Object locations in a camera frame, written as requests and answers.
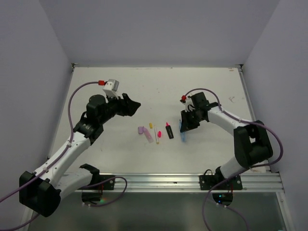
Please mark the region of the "blue translucent highlighter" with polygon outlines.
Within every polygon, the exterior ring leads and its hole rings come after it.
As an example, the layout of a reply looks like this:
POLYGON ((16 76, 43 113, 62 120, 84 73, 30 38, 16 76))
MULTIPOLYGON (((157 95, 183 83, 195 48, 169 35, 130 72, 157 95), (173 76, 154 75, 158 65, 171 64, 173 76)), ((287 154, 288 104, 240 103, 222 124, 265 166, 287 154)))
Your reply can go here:
POLYGON ((181 125, 182 125, 182 121, 179 120, 179 131, 180 131, 181 142, 186 142, 186 134, 185 132, 181 132, 181 125))

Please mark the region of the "black pink highlighter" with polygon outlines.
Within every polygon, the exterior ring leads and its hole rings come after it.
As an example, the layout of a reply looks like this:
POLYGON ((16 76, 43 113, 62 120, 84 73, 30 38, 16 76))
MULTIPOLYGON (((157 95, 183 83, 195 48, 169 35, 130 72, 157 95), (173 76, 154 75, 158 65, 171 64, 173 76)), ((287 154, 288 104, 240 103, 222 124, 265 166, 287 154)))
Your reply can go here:
POLYGON ((166 122, 165 128, 166 128, 169 139, 173 139, 174 135, 173 135, 173 131, 172 131, 170 124, 166 122))

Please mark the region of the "lilac highlighter cap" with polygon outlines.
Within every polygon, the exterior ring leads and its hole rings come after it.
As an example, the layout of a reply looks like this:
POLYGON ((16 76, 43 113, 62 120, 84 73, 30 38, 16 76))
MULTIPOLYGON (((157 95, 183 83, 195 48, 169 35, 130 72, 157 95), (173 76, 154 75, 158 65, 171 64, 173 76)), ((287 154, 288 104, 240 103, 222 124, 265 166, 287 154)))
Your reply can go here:
POLYGON ((144 133, 143 129, 144 129, 143 126, 139 126, 138 127, 138 134, 143 134, 144 133))

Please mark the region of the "white yellow marker pen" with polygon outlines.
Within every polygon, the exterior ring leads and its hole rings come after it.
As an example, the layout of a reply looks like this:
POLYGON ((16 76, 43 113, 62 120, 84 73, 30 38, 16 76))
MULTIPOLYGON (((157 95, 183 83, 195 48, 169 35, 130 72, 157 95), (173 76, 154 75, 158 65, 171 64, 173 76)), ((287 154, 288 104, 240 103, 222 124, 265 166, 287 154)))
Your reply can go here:
POLYGON ((159 144, 159 137, 158 137, 158 132, 157 132, 157 128, 154 125, 154 136, 155 136, 155 142, 156 144, 159 144))

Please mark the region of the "lilac highlighter body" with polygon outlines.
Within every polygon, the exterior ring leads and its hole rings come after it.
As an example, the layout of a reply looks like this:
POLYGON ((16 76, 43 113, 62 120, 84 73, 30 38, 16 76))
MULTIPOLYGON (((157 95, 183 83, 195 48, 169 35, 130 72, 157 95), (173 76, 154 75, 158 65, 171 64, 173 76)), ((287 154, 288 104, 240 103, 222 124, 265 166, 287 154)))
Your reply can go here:
POLYGON ((153 140, 149 130, 146 127, 142 127, 142 131, 143 131, 143 134, 145 135, 147 141, 149 143, 152 143, 154 140, 153 140))

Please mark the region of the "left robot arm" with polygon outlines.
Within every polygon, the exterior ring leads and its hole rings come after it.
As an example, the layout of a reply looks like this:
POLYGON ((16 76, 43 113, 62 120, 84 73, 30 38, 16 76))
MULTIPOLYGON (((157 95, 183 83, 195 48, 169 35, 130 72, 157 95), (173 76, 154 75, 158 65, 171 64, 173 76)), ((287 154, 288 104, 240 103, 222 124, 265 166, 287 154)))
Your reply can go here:
POLYGON ((133 116, 141 103, 127 94, 122 97, 104 97, 100 94, 89 98, 86 111, 73 128, 63 146, 34 172, 25 171, 19 178, 19 202, 38 214, 49 217, 67 194, 80 189, 99 186, 99 170, 83 164, 72 180, 64 183, 64 174, 74 161, 103 133, 103 125, 114 116, 133 116))

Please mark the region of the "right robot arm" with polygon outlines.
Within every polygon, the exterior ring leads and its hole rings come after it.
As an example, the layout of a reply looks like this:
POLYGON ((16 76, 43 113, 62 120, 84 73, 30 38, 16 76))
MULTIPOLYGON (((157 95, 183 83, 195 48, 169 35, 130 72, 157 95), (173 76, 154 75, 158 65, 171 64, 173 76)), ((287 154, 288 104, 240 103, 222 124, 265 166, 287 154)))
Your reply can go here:
POLYGON ((233 136, 234 157, 219 166, 212 176, 211 183, 215 183, 218 188, 227 188, 233 174, 248 170, 272 157, 272 146, 262 122, 243 122, 225 111, 218 101, 209 102, 203 92, 192 96, 183 95, 180 102, 185 105, 181 111, 181 133, 196 129, 202 121, 206 121, 233 136))

